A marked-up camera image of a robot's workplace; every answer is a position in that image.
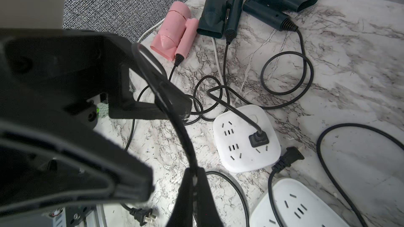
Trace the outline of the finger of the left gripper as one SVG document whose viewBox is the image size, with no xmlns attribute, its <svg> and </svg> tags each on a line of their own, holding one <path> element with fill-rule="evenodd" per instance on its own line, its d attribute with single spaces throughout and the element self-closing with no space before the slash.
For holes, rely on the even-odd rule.
<svg viewBox="0 0 404 227">
<path fill-rule="evenodd" d="M 130 73 L 148 85 L 141 98 L 129 91 Z M 193 106 L 148 48 L 118 36 L 107 37 L 107 95 L 109 116 L 114 119 L 164 120 L 169 115 L 187 119 Z"/>
</svg>

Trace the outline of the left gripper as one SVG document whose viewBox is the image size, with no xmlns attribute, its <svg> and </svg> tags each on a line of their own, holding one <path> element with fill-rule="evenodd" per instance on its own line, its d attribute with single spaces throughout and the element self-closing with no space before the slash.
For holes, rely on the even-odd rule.
<svg viewBox="0 0 404 227">
<path fill-rule="evenodd" d="M 130 70 L 131 42 L 115 34 L 1 29 L 1 217 L 149 199 L 152 169 L 94 131 L 96 96 L 111 118 L 155 117 Z"/>
</svg>

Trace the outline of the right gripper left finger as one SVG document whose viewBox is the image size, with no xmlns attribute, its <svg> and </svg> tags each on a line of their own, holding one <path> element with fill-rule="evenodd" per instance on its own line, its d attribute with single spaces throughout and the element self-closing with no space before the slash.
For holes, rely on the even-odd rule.
<svg viewBox="0 0 404 227">
<path fill-rule="evenodd" d="M 166 227 L 192 227 L 194 183 L 190 168 L 184 172 L 175 206 Z"/>
</svg>

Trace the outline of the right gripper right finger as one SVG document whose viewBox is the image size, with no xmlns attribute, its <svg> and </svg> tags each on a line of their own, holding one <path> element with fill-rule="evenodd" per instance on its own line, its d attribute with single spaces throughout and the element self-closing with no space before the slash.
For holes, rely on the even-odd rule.
<svg viewBox="0 0 404 227">
<path fill-rule="evenodd" d="M 210 190 L 205 169 L 198 168 L 195 217 L 198 227 L 223 227 Z"/>
</svg>

